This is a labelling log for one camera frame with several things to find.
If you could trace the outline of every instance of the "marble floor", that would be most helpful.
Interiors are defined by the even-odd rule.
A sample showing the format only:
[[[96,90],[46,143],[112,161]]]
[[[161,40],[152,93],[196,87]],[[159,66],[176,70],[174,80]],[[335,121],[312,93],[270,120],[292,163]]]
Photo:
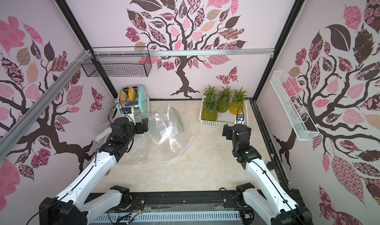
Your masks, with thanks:
[[[237,185],[247,182],[257,186],[232,156],[232,143],[221,135],[222,129],[200,125],[201,101],[153,101],[150,102],[150,112],[167,109],[169,104],[180,114],[184,129],[194,135],[189,149],[181,157],[164,165],[157,151],[159,148],[152,144],[146,149],[149,155],[145,164],[128,165],[128,160],[121,159],[92,192],[106,192],[114,185],[127,187],[131,192],[200,191],[221,187],[234,190]],[[247,105],[248,112],[245,114],[249,117],[248,126],[252,128],[250,144],[267,162],[268,151],[249,102]],[[277,178],[274,170],[271,173]]]

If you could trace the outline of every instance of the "black wire basket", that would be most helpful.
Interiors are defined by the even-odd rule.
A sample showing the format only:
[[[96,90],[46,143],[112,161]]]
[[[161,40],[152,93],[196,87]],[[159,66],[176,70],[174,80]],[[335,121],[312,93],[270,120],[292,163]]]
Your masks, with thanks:
[[[82,63],[88,77],[101,76],[95,63],[99,62],[108,77],[111,76],[138,76],[148,77],[152,69],[149,51],[137,51],[131,54],[123,52],[96,52]]]

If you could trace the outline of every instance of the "pineapple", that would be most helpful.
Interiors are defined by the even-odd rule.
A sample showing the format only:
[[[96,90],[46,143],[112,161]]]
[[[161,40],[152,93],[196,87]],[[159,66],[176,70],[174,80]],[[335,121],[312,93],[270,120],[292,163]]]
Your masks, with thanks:
[[[224,113],[230,107],[231,91],[230,87],[222,87],[223,91],[219,93],[218,106],[216,109],[218,112]]]
[[[232,114],[240,114],[243,110],[243,104],[245,101],[244,97],[246,96],[244,93],[246,93],[246,91],[242,90],[243,88],[240,88],[240,91],[235,90],[234,98],[232,98],[230,104],[230,111]]]
[[[212,94],[214,94],[215,93],[215,87],[214,86],[210,86],[209,85],[209,88],[205,88],[206,90],[204,91],[204,93],[203,93],[203,95],[205,95],[205,96],[208,96],[208,95],[212,95]]]
[[[216,110],[217,101],[215,93],[208,95],[203,103],[202,120],[216,121],[218,118],[218,111]]]

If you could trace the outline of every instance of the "plastic basket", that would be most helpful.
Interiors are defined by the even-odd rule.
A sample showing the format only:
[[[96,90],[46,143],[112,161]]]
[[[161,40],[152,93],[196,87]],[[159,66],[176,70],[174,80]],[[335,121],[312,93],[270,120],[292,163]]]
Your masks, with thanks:
[[[216,121],[202,120],[202,109],[203,109],[203,102],[205,98],[206,96],[204,95],[202,97],[201,110],[199,112],[199,120],[201,121],[202,126],[213,127],[213,128],[223,128],[225,124],[228,124],[228,126],[233,126],[235,124],[236,115],[231,114],[230,110],[227,110],[225,113],[218,112],[218,118]],[[243,112],[244,112],[243,124],[248,125],[247,100],[244,101]]]

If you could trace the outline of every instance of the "pineapple crown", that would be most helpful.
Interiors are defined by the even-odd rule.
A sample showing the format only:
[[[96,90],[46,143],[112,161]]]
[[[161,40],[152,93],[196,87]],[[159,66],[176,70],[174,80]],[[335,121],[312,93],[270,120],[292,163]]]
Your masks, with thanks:
[[[219,99],[220,100],[229,100],[231,98],[231,91],[230,91],[231,87],[226,87],[226,88],[222,87],[222,88],[223,88],[223,91],[221,91],[218,95]]]
[[[244,100],[244,97],[246,97],[244,94],[246,92],[247,91],[243,91],[243,88],[240,88],[239,91],[235,90],[234,98],[232,100],[235,102],[242,102]]]
[[[215,94],[216,89],[215,89],[214,86],[210,86],[210,85],[209,85],[209,88],[205,88],[205,89],[206,89],[206,90],[205,90],[204,93],[203,93],[205,96]]]
[[[211,95],[207,95],[206,99],[204,100],[204,107],[206,109],[216,109],[217,101],[216,101],[216,94],[213,93]]]

